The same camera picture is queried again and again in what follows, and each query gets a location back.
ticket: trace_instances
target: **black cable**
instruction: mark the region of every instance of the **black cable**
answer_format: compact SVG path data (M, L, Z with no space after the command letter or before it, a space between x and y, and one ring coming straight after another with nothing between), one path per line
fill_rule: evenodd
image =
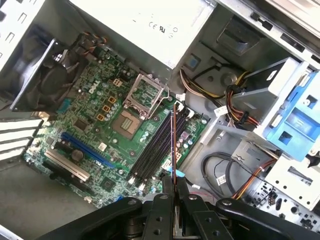
M225 159L222 159L220 162L218 162L218 163L214 166L213 175L214 175L214 177L215 177L216 180L218 179L217 174L216 174L216 169L217 169L217 167L218 167L224 160L225 160ZM223 191L222 191L222 188L221 188L221 184L219 184L219 189L220 189L220 192L223 194Z
M231 176L230 176L231 167L234 162L235 162L234 160L229 161L225 168L226 185L228 186L228 189L230 190L232 195L234 195L237 192L231 183Z
M216 187L210 182L209 180L209 176L207 174L207 165L208 165L208 162L211 158L221 158L223 160L227 160L227 161L232 161L232 158L231 158L231 155L230 154L227 154L225 152L214 152L214 153L211 153L207 156L205 156L203 159L202 159L202 162L201 162L201 174L205 180L205 182L208 184L208 186L211 188L211 190L218 196L218 199L223 199L225 198L226 196L224 196L223 194L221 194L217 189Z

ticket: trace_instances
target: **sticker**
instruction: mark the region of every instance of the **sticker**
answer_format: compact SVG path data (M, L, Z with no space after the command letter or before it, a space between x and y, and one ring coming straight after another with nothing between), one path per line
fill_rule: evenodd
M101 150L102 152L104 152L107 148L107 145L105 145L103 142L100 143L98 149Z
M218 178L216 179L216 182L218 183L218 186L226 183L226 182L227 182L227 180L226 180L226 175L222 175L222 176L218 177Z
M218 107L214 110L214 113L217 117L220 117L222 115L225 115L228 113L228 108L227 106L221 106L221 107Z
M271 79L273 79L277 72L278 72L278 70L274 70L274 71L268 76L268 78L267 78L266 80L267 80L267 81L270 81Z

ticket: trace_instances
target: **screw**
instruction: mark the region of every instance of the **screw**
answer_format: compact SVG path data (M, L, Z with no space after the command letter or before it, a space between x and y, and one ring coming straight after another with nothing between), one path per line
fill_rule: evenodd
M197 196L196 196L196 195L190 195L190 196L189 196L189 199L190 199L190 200L196 200L196 199L197 199Z
M167 195L161 195L160 199L168 199L168 196Z
M223 200L222 204L225 206L230 206L230 205L232 205L232 202L230 202L229 200Z
M136 204L136 203L137 203L137 201L134 200L134 199L132 199L132 200L130 200L130 201L128 202L129 205L134 205L134 204Z

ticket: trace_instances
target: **chip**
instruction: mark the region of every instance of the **chip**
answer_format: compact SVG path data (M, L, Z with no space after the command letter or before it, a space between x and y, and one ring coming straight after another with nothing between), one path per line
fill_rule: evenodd
M81 131L84 131L84 130L86 130L88 124L85 121L78 118L75 121L74 126L77 127L78 129L80 129Z
M104 105L102 110L105 111L106 113L108 113L110 111L110 107L107 105Z
M105 116L99 113L98 116L96 116L96 118L100 121L103 121L105 119Z
M49 145L52 145L52 144L54 143L54 141L55 141L55 140L54 140L53 138L48 137L45 142L46 142L47 144L49 144Z
M113 96L109 97L108 102L114 104L117 101Z
M127 139L132 139L141 126L142 121L124 110L121 114L113 121L112 128Z
M181 134L181 138L184 139L184 140L187 140L189 137L189 133L187 133L186 131L184 131L182 134Z
M103 183L102 183L102 187L110 192L111 189L116 185L116 183L114 181L112 181L110 178L106 177L104 180L103 180Z

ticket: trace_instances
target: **pci slot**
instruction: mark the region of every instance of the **pci slot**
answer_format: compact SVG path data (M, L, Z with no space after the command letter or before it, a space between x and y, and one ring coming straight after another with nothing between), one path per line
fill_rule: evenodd
M63 132L61 134L62 140L65 140L69 143L71 143L75 148L79 149L80 151L84 152L89 157L95 159L101 164L104 164L110 168L114 168L114 165L109 163L107 159L105 159L103 156L101 156L99 153L95 152L94 150L90 149L88 146L86 146L84 143L79 141L78 139L74 138L67 132Z
M87 173L85 170L80 168L79 166L75 165L73 162L66 159L61 154L57 153L55 150L48 149L44 155L48 157L50 160L55 162L56 164L60 165L64 169L68 170L74 176L78 177L82 181L87 181L90 177L90 174Z

